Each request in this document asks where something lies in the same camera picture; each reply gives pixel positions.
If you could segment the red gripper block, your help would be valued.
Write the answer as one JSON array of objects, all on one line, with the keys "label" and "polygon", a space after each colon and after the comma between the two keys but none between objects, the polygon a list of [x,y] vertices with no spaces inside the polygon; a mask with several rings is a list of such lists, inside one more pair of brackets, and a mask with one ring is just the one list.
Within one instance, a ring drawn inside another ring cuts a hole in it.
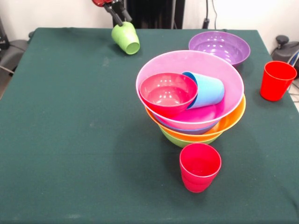
[{"label": "red gripper block", "polygon": [[123,21],[132,21],[122,0],[115,0],[113,5],[110,4],[110,0],[92,0],[92,2],[98,7],[104,6],[105,10],[112,16],[113,22],[118,26],[122,26]]}]

